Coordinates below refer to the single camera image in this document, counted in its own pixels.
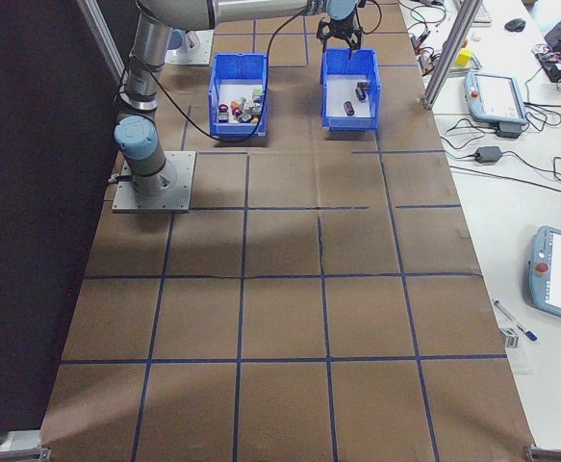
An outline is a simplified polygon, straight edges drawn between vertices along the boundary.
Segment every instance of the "aluminum frame post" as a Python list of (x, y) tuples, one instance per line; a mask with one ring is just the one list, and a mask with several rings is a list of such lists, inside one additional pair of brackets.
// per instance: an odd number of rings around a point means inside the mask
[(105, 22), (105, 16), (100, 11), (96, 0), (77, 0), (77, 5), (84, 15), (89, 31), (93, 35), (94, 41), (98, 45), (117, 85), (124, 69), (124, 61), (119, 56), (114, 38), (109, 31), (109, 27), (107, 27), (107, 22)]
[(425, 96), (421, 99), (421, 104), (425, 109), (432, 109), (434, 107), (436, 98), (438, 98), (439, 93), (443, 89), (449, 70), (462, 47), (462, 42), (466, 38), (472, 26), (472, 22), (474, 21), (474, 17), (476, 16), (476, 12), (481, 6), (481, 1), (482, 0), (465, 0), (462, 4), (462, 8), (460, 8), (455, 22), (451, 27), (449, 37), (443, 45), (441, 57), (436, 63), (434, 72), (432, 72), (432, 77), (425, 89)]

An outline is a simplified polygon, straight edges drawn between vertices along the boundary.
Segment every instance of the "control tablet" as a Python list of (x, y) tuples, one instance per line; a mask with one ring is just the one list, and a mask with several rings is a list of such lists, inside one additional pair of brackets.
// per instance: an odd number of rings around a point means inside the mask
[(561, 317), (561, 231), (543, 226), (532, 240), (528, 287), (534, 305)]
[(522, 93), (513, 77), (472, 71), (464, 80), (464, 91), (469, 112), (476, 121), (528, 123)]

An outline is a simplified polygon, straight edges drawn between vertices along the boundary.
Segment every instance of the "white table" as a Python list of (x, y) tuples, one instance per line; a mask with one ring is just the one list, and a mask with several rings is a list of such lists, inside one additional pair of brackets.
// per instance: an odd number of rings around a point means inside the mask
[[(523, 83), (539, 68), (531, 49), (536, 44), (544, 43), (543, 36), (520, 0), (484, 0), (484, 4), (494, 22), (491, 27), (472, 29), (469, 39), (473, 33), (477, 33), (481, 40), (471, 40), (469, 48), (483, 64), (484, 71), (512, 75), (523, 87)], [(438, 32), (431, 33), (425, 45), (440, 49), (445, 40), (456, 16), (452, 0), (446, 0), (446, 7), (449, 18), (441, 24)], [(408, 12), (402, 10), (407, 24), (414, 23)], [(430, 13), (426, 9), (420, 9), (420, 12), (427, 18), (440, 17), (438, 12)], [(522, 33), (509, 33), (503, 29), (503, 25), (515, 17), (526, 20)], [(459, 118), (468, 115), (463, 82), (463, 78), (447, 79), (434, 106), (441, 134)], [(529, 86), (530, 101), (561, 104), (561, 92), (549, 82), (543, 71)], [(455, 141), (468, 138), (470, 135), (453, 137)], [(561, 156), (561, 126), (546, 127), (543, 133), (530, 129), (516, 141), (487, 135), (461, 151), (449, 149), (449, 152), (468, 155), (476, 147), (485, 145), (496, 145), (503, 151), (514, 150), (533, 164), (551, 167), (552, 157)], [(560, 187), (513, 157), (505, 156), (495, 166), (487, 167), (451, 159), (449, 164)], [(457, 170), (453, 171), (453, 178), (491, 298), (500, 299), (524, 325), (539, 336), (536, 344), (522, 337), (520, 348), (508, 350), (535, 442), (545, 449), (561, 449), (561, 319), (531, 308), (524, 302), (522, 295), (532, 236), (542, 225), (561, 229), (561, 194)], [(502, 315), (497, 311), (495, 313), (500, 323), (505, 323)]]

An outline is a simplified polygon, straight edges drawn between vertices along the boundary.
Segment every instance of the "computer mouse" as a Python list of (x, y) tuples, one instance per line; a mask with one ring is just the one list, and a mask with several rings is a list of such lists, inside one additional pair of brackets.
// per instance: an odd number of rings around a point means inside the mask
[(523, 28), (526, 27), (526, 21), (517, 17), (515, 19), (511, 19), (504, 25), (504, 28), (509, 32), (521, 32)]

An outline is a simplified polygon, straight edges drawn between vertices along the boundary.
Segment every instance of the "yellow object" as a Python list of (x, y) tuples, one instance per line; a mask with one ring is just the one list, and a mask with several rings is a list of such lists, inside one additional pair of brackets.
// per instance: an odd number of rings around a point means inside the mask
[(455, 60), (455, 63), (457, 65), (461, 65), (462, 67), (464, 67), (466, 64), (468, 64), (471, 61), (472, 58), (472, 51), (469, 50), (468, 48), (462, 48), (460, 50), (460, 54), (457, 55), (457, 59)]

